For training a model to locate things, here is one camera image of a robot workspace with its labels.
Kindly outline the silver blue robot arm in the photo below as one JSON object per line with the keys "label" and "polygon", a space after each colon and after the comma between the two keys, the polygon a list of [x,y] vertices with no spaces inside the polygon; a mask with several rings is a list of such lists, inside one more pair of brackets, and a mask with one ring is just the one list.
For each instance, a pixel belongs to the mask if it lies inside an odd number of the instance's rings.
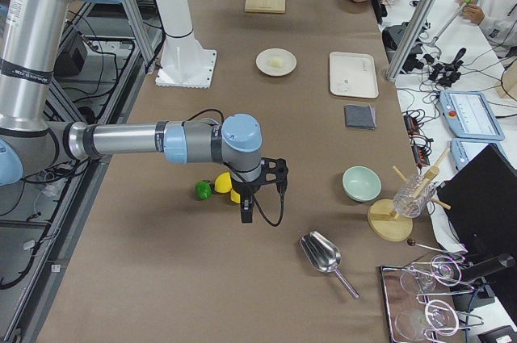
{"label": "silver blue robot arm", "polygon": [[261,127],[248,114],[213,119],[207,109],[184,121],[129,123],[137,88],[121,65],[114,79],[99,77],[91,90],[69,96],[57,81],[56,61],[78,34],[76,23],[98,7],[125,14],[136,51],[152,64],[158,50],[149,44],[136,0],[9,0],[1,48],[1,183],[32,181],[69,162],[160,153],[172,163],[224,165],[244,223],[259,209],[260,187],[273,184],[284,195],[286,162],[262,155]]}

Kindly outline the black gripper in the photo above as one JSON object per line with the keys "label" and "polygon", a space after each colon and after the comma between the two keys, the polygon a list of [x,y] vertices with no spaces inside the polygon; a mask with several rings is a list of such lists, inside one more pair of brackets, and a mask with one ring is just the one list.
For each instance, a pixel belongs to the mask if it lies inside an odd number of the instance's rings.
{"label": "black gripper", "polygon": [[232,168],[232,188],[240,196],[241,222],[243,224],[251,224],[253,222],[254,209],[257,208],[265,222],[273,224],[273,221],[264,213],[255,195],[261,187],[275,185],[280,199],[279,218],[275,223],[281,224],[284,218],[285,193],[288,188],[287,162],[283,158],[262,157],[257,171],[258,176],[253,180],[249,180],[243,171]]}

